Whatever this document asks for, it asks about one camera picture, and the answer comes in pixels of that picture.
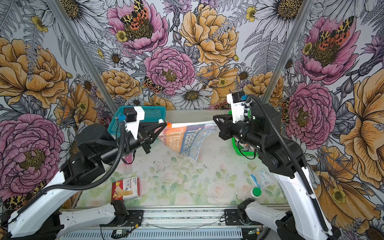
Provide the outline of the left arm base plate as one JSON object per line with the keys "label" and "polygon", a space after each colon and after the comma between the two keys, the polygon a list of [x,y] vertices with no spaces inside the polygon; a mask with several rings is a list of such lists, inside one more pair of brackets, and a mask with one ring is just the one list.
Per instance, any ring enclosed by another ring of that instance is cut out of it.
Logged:
{"label": "left arm base plate", "polygon": [[115,213],[115,217],[108,224],[101,224],[101,227],[134,227],[141,226],[143,220],[143,210],[122,210]]}

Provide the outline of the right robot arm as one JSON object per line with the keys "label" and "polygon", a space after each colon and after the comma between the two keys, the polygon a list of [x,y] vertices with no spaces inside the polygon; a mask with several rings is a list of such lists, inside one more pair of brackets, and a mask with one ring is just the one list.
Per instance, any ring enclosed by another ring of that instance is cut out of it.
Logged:
{"label": "right robot arm", "polygon": [[249,198],[238,205],[235,214],[228,214],[228,224],[234,218],[247,227],[260,224],[282,240],[338,240],[341,232],[320,207],[301,146],[281,134],[281,112],[244,92],[228,94],[227,101],[231,114],[213,117],[220,138],[235,138],[252,147],[254,156],[279,182],[290,206],[289,211],[278,211]]}

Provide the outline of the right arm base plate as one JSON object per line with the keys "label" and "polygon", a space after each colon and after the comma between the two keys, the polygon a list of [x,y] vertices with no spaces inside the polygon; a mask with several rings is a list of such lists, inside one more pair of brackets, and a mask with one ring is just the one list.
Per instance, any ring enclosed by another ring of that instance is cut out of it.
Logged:
{"label": "right arm base plate", "polygon": [[259,222],[254,222],[248,219],[239,209],[224,209],[224,216],[221,222],[226,226],[261,226]]}

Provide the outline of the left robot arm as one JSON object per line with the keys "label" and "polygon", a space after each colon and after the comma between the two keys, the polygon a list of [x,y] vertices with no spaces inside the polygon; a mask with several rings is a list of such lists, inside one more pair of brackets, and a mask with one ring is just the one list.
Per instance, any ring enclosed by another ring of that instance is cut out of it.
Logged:
{"label": "left robot arm", "polygon": [[119,138],[114,138],[100,124],[84,128],[75,138],[78,153],[25,206],[2,218],[4,239],[55,240],[92,225],[125,224],[128,212],[119,200],[77,213],[63,212],[61,207],[76,193],[104,183],[123,157],[139,148],[149,153],[151,144],[166,127],[164,121],[142,123],[133,115],[128,122],[120,123]]}

